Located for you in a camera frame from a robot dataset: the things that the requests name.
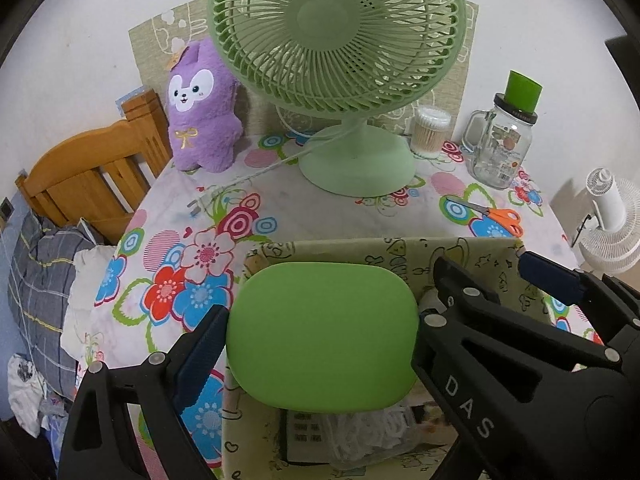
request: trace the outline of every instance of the wooden headboard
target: wooden headboard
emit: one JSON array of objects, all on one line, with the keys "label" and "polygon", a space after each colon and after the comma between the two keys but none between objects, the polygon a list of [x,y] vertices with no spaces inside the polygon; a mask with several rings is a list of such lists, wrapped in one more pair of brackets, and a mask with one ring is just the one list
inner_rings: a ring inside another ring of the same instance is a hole
[{"label": "wooden headboard", "polygon": [[149,183],[133,156],[140,155],[158,177],[171,159],[168,125],[155,92],[133,97],[122,108],[126,119],[71,137],[53,147],[28,175],[15,181],[27,203],[62,227],[89,221],[112,244],[124,234],[132,213],[118,200],[106,172],[135,211]]}]

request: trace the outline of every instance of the stuffed animal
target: stuffed animal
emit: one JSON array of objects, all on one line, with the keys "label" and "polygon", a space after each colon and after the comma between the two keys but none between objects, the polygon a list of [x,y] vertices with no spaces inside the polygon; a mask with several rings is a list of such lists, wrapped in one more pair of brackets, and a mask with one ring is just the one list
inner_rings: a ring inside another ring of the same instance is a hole
[{"label": "stuffed animal", "polygon": [[178,170],[201,166],[220,173],[233,164],[234,144],[242,135],[234,114],[238,85],[211,38],[184,50],[168,89],[169,140]]}]

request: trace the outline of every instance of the gray blanket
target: gray blanket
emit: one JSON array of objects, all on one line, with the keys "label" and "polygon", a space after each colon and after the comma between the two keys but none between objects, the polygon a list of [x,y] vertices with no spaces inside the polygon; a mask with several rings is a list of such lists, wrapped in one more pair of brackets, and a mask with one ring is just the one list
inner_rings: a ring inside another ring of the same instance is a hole
[{"label": "gray blanket", "polygon": [[94,243],[76,227],[56,227],[27,214],[15,245],[9,276],[9,307],[36,368],[58,394],[74,398],[76,361],[60,348],[74,255]]}]

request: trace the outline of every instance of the jar handle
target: jar handle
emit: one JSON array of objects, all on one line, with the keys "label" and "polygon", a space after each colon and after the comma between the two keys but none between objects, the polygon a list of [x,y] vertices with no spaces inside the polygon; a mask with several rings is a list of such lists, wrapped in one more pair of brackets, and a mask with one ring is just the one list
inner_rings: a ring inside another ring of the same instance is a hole
[{"label": "jar handle", "polygon": [[470,131],[471,130],[471,124],[473,123],[473,121],[476,118],[476,116],[484,115],[486,117],[487,114],[488,114],[487,110],[474,110],[471,113],[471,115],[469,116],[469,120],[468,120],[468,123],[466,124],[465,131],[462,134],[462,145],[470,153],[473,153],[476,150],[476,146],[478,145],[478,141],[480,140],[480,136],[482,135],[482,132],[484,131],[484,127],[483,127],[479,131],[478,135],[471,136],[471,133],[472,133]]}]

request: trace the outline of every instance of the scissors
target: scissors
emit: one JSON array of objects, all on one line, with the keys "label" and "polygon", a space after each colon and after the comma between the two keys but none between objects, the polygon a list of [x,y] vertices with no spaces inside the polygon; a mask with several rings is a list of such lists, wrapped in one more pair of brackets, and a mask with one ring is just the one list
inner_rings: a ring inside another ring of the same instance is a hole
[{"label": "scissors", "polygon": [[456,204],[478,211],[482,215],[490,218],[507,229],[507,231],[516,238],[520,238],[524,234],[524,229],[520,226],[520,215],[513,209],[494,209],[491,207],[484,207],[478,204],[472,204],[471,202],[467,202],[453,195],[447,195],[445,198],[451,202],[455,202]]}]

